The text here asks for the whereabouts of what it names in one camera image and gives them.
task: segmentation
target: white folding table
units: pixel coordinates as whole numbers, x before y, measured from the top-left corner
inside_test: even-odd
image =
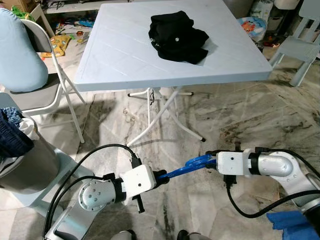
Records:
[[[194,28],[205,31],[209,51],[199,64],[158,56],[148,35],[151,16],[185,11]],[[155,119],[127,145],[146,134],[178,95],[182,86],[266,80],[271,66],[222,0],[169,0],[101,5],[77,70],[79,91],[176,87]],[[199,140],[202,136],[179,127]]]

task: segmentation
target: table leg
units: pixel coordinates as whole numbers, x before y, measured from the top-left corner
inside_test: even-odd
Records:
[[[140,133],[136,138],[134,138],[133,140],[131,140],[127,146],[130,147],[132,146],[132,144],[134,142],[136,142],[137,140],[139,140],[141,137],[143,137],[152,127],[153,125],[155,125],[155,123],[160,119],[160,117],[162,116],[162,114],[165,112],[165,110],[168,110],[168,107],[169,105],[174,101],[175,97],[179,94],[179,91],[180,89],[182,88],[182,86],[178,86],[175,88],[174,92],[171,94],[171,96],[169,97],[169,99],[165,102],[165,104],[163,105],[163,108],[161,108],[161,110],[159,111],[159,113],[155,116],[155,118],[153,119],[153,121],[148,125],[148,127],[142,132]],[[146,93],[147,91],[144,91],[144,92],[139,92],[139,93],[133,93],[135,96],[137,94],[144,94]],[[162,94],[159,92],[158,89],[154,89],[154,92],[159,94],[161,96],[161,100],[164,102],[164,98],[162,96]],[[205,142],[206,139],[203,138],[202,136],[196,134],[195,132],[191,131],[190,129],[188,129],[187,127],[183,126],[182,123],[177,119],[177,117],[171,113],[169,110],[168,110],[170,116],[173,118],[174,122],[180,127],[182,128],[183,130],[185,130],[187,133],[193,135],[194,137],[196,137],[197,139]]]

